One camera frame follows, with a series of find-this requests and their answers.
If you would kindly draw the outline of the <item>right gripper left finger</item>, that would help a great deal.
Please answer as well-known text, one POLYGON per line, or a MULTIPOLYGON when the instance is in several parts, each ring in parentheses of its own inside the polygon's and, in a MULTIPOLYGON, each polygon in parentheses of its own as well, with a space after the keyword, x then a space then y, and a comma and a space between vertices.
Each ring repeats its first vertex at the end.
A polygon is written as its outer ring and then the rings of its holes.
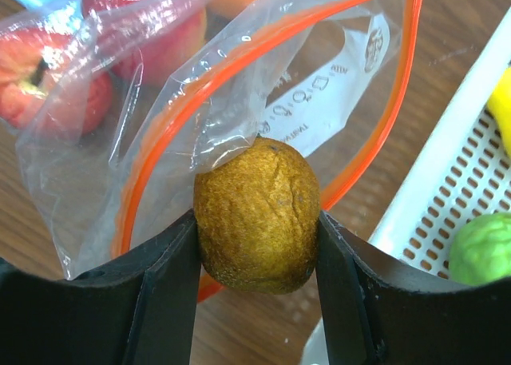
POLYGON ((74 280, 1 263, 4 364, 186 364, 200 277, 196 220, 74 280))

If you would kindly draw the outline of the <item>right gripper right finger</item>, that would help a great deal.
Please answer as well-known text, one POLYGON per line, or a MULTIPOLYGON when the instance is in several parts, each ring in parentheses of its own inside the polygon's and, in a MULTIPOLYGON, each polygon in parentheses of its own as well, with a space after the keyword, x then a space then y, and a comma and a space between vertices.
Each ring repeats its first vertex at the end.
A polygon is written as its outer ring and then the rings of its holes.
POLYGON ((332 364, 507 364, 510 282, 469 287, 318 223, 316 277, 332 364))

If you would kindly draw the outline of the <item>green fake apple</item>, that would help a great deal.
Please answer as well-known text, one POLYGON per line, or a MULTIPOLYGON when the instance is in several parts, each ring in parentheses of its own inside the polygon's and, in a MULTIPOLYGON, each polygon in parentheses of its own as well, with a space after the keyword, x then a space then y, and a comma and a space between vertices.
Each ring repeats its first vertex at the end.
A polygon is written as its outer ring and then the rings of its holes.
POLYGON ((455 235, 449 255, 450 279, 469 286, 510 276, 510 214, 475 217, 455 235))

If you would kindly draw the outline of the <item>brown fake kiwi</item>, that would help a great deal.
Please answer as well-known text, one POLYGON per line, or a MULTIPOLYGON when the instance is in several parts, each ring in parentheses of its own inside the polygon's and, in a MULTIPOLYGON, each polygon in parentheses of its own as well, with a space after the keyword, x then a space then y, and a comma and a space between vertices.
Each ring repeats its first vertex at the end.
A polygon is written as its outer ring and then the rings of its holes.
POLYGON ((317 259, 319 182, 290 145, 257 137, 228 163, 196 175, 193 198, 205 271, 227 288, 286 294, 317 259))

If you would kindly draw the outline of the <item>clear zip top bag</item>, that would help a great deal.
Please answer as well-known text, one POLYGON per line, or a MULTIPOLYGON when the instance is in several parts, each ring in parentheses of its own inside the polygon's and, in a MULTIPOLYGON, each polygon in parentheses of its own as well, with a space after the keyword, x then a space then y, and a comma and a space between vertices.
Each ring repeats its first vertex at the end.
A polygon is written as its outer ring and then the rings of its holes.
POLYGON ((331 208, 386 141, 404 98, 422 0, 254 0, 233 19, 205 0, 204 45, 163 85, 124 79, 97 44, 82 0, 56 0, 1 22, 1 36, 69 34, 67 84, 107 73, 113 102, 94 131, 16 129, 18 164, 72 280, 133 250, 192 207, 196 175, 257 137, 290 145, 331 208))

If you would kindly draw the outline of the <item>yellow fake bell pepper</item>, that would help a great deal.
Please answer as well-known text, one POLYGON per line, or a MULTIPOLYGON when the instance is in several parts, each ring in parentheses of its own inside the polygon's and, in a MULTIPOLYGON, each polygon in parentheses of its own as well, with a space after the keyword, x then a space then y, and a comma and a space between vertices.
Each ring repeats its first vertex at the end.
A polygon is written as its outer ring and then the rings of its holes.
POLYGON ((510 86, 511 68, 507 66, 486 103, 489 112, 496 121, 504 150, 508 156, 510 156, 511 149, 510 86))

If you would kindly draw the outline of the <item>red fake apple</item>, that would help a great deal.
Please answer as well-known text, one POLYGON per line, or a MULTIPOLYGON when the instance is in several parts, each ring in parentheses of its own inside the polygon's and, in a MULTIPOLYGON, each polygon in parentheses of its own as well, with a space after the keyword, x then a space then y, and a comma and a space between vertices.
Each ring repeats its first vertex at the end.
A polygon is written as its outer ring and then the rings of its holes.
POLYGON ((69 34, 38 28, 1 36, 1 119, 16 129, 36 121, 36 129, 48 135, 84 135, 99 126, 113 102, 107 73, 67 84, 50 109, 42 109, 69 63, 70 40, 69 34))

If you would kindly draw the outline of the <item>small red fake fruit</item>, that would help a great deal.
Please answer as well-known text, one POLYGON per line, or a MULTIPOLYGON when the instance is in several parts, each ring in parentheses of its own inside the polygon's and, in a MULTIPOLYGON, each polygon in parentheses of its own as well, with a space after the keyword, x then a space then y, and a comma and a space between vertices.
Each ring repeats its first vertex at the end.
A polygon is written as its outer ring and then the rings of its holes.
POLYGON ((204 45, 205 0, 82 0, 84 17, 102 29, 97 44, 112 71, 146 85, 163 85, 204 45))

